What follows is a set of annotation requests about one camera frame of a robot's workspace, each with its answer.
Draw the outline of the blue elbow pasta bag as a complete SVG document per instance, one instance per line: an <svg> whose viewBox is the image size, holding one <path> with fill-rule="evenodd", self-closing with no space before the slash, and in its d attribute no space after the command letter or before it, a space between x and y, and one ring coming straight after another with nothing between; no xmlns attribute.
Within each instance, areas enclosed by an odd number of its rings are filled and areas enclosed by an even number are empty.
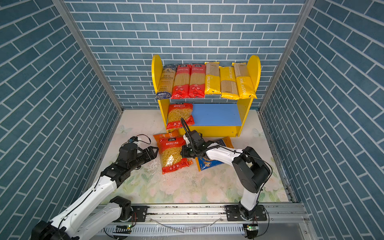
<svg viewBox="0 0 384 240"><path fill-rule="evenodd" d="M218 143L219 145L227 148L232 148L232 149L234 148L230 137L216 139L216 140L213 140L213 142ZM197 163L199 172L223 164L220 161L208 160L207 158L197 158L196 163Z"/></svg>

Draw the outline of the aluminium corner post left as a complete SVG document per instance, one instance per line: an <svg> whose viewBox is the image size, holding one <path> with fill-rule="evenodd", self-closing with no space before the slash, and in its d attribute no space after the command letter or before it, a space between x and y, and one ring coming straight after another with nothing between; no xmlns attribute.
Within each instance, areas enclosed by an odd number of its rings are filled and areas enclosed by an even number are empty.
<svg viewBox="0 0 384 240"><path fill-rule="evenodd" d="M122 107L120 101L116 97L116 94L114 93L111 85L109 84L105 74L103 73L99 63L97 62L94 54L92 53L92 50L90 49L87 41L85 40L83 34L81 33L75 19L71 15L66 3L62 0L52 0L54 6L58 10L59 14L63 18L64 22L66 23L67 27L69 28L71 34L75 38L76 42L78 43L80 49L82 50L83 54L89 61L92 69L96 73L97 77L99 78L101 84L104 86L105 90L107 91L109 97L111 98L112 102L114 103L115 107L121 114L124 111L124 108Z"/></svg>

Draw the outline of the red macaroni bag back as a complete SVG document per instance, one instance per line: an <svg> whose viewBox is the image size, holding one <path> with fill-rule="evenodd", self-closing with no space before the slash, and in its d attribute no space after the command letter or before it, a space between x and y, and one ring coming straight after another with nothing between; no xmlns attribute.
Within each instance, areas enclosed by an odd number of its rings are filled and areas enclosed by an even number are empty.
<svg viewBox="0 0 384 240"><path fill-rule="evenodd" d="M175 172L194 163L192 159L184 158L181 155L182 146L185 143L183 137L159 139L163 174Z"/></svg>

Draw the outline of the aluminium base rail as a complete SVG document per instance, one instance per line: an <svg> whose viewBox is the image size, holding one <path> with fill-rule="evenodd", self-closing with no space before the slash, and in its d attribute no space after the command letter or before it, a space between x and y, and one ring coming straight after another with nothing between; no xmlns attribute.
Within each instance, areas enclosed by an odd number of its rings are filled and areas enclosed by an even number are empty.
<svg viewBox="0 0 384 240"><path fill-rule="evenodd" d="M95 240L315 240L302 204L262 203L245 220L236 204L137 204L138 220L113 222Z"/></svg>

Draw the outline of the dark blue spaghetti bag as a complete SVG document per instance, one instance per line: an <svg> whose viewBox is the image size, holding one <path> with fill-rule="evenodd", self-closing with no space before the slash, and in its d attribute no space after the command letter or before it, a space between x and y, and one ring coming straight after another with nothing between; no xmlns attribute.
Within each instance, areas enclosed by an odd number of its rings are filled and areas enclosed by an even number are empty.
<svg viewBox="0 0 384 240"><path fill-rule="evenodd" d="M164 100L171 98L174 80L177 72L177 66L178 65L171 64L165 65L163 67L158 92L155 97L156 100Z"/></svg>

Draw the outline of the aluminium corner post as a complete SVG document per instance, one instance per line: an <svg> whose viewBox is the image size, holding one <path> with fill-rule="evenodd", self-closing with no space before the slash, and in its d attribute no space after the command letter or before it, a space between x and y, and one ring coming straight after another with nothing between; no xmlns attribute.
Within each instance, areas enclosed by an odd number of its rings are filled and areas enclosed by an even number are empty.
<svg viewBox="0 0 384 240"><path fill-rule="evenodd" d="M111 85L109 84L105 74L103 73L99 63L97 62L94 54L92 53L92 50L90 49L87 41L85 40L83 34L81 33L75 19L71 15L66 3L62 0L52 0L54 6L58 10L59 14L63 18L64 22L66 23L67 27L69 28L71 34L75 38L76 42L78 43L80 49L82 50L83 54L89 61L92 69L96 73L97 77L99 78L101 84L104 86L105 90L107 91L109 97L111 98L112 102L114 103L115 107L121 114L124 111L124 108L122 107L120 101L116 97L116 94L114 93Z"/></svg>
<svg viewBox="0 0 384 240"><path fill-rule="evenodd" d="M266 110L266 107L267 107L267 104L268 104L268 101L273 93L273 90L275 88L275 86L277 85L278 81L279 81L279 77L281 76L281 73L287 63L287 60L293 50L293 47L295 46L295 43L297 42L298 40L298 37L304 27L304 24L315 4L315 0L307 0L305 1L304 5L303 5L303 8L299 14L299 17L298 17L298 20L293 28L293 31L292 31L292 34L287 42L287 45L285 47L285 50L281 56L281 59L279 61L279 64L275 70L275 73L271 79L271 82L267 88L267 91L265 93L265 96L260 104L260 109L259 109L259 112L262 114L265 110Z"/></svg>

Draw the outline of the yellow shelf unit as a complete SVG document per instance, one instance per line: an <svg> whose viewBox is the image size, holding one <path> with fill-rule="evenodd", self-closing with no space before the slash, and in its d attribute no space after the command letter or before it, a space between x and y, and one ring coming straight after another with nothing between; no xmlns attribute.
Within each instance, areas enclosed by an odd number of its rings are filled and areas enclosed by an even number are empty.
<svg viewBox="0 0 384 240"><path fill-rule="evenodd" d="M261 61L259 56L251 56L247 68L255 84L255 92L261 78ZM152 59L152 80L157 93L160 84L163 63L159 55ZM245 125L254 98L239 99L237 103L195 103L192 115L195 124L190 126L203 134L203 137L239 137ZM165 127L167 126L170 99L158 100Z"/></svg>

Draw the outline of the yellow spaghetti box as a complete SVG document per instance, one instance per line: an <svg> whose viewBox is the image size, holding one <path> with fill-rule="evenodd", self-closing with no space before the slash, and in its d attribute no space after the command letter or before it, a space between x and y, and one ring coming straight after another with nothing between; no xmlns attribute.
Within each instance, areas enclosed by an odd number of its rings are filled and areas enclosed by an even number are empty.
<svg viewBox="0 0 384 240"><path fill-rule="evenodd" d="M221 94L221 79L219 62L205 62L206 65L206 95Z"/></svg>
<svg viewBox="0 0 384 240"><path fill-rule="evenodd" d="M240 99L256 98L256 92L246 63L232 63Z"/></svg>
<svg viewBox="0 0 384 240"><path fill-rule="evenodd" d="M238 100L239 92L234 67L220 67L221 98Z"/></svg>

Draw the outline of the aluminium corner post right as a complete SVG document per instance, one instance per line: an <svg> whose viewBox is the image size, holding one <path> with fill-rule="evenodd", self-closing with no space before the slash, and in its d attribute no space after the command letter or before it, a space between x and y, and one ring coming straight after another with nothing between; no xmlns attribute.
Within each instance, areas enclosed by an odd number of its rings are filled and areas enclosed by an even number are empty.
<svg viewBox="0 0 384 240"><path fill-rule="evenodd" d="M266 110L266 107L267 107L267 104L268 104L268 101L273 93L273 90L275 88L275 86L277 85L278 81L279 81L279 77L281 76L281 73L287 63L287 60L293 50L293 47L295 46L295 43L297 42L298 40L298 37L304 27L304 24L315 4L315 0L307 0L305 1L304 5L303 5L303 8L299 14L299 17L298 17L298 20L293 28L293 31L292 31L292 34L287 42L287 45L285 47L285 50L281 56L281 59L279 61L279 64L275 70L275 73L271 79L271 82L267 88L267 91L265 93L265 96L260 104L260 109L259 109L259 112L262 114L265 110Z"/></svg>

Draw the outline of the red spaghetti bag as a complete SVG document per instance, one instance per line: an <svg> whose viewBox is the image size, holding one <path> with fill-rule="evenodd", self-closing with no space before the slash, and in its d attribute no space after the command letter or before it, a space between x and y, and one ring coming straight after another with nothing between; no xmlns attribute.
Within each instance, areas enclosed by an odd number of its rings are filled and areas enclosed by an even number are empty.
<svg viewBox="0 0 384 240"><path fill-rule="evenodd" d="M204 98L206 84L206 65L194 64L191 69L189 98Z"/></svg>
<svg viewBox="0 0 384 240"><path fill-rule="evenodd" d="M178 65L171 99L188 99L192 66Z"/></svg>

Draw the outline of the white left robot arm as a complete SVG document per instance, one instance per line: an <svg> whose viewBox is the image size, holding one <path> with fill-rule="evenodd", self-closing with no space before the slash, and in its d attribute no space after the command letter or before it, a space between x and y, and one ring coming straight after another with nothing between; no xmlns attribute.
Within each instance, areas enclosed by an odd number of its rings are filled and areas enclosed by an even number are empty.
<svg viewBox="0 0 384 240"><path fill-rule="evenodd" d="M74 203L52 220L40 221L32 230L33 240L89 240L101 229L114 221L135 222L136 214L131 201L117 196L97 214L91 213L131 172L154 160L159 148L141 149L136 143L124 144L118 159L106 167L95 183Z"/></svg>

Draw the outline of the orange pasta bag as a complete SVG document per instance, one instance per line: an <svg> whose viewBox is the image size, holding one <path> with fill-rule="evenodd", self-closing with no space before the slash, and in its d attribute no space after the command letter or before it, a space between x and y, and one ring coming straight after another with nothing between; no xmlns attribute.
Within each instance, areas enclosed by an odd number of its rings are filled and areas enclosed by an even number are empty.
<svg viewBox="0 0 384 240"><path fill-rule="evenodd" d="M169 139L169 138L174 138L175 136L177 137L179 134L178 130L172 131L170 133L164 133L164 134L156 134L153 135L155 141L159 144L161 139Z"/></svg>

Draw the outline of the red macaroni bag front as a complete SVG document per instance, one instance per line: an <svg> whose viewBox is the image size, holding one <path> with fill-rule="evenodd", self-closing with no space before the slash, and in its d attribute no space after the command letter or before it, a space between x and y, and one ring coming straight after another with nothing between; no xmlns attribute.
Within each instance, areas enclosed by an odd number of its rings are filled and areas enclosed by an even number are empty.
<svg viewBox="0 0 384 240"><path fill-rule="evenodd" d="M166 130L175 130L182 128L181 118L185 120L188 126L195 124L192 116L193 104L182 103L182 104L171 104L168 111L168 122Z"/></svg>

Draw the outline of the red macaroni bag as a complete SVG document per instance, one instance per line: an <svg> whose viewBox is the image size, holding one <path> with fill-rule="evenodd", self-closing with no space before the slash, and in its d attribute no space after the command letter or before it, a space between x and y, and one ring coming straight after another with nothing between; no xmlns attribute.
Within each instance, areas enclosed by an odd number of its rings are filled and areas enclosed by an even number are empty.
<svg viewBox="0 0 384 240"><path fill-rule="evenodd" d="M175 172L194 163L192 159L184 158L181 155L182 146L185 143L183 137L159 139L163 174Z"/></svg>
<svg viewBox="0 0 384 240"><path fill-rule="evenodd" d="M168 111L168 122L166 130L175 130L182 128L181 118L185 120L188 126L195 124L192 116L193 104L182 103L182 104L171 104Z"/></svg>

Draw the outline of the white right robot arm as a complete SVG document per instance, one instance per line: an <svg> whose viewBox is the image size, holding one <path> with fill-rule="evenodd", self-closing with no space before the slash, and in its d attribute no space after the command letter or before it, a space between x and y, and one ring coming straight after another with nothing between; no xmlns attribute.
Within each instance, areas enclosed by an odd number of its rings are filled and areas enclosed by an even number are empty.
<svg viewBox="0 0 384 240"><path fill-rule="evenodd" d="M224 147L213 141L206 142L202 134L195 130L186 131L183 138L186 144L182 146L182 157L219 161L235 169L244 187L239 202L240 214L245 220L253 219L256 216L259 195L272 175L272 167L251 147L240 150Z"/></svg>

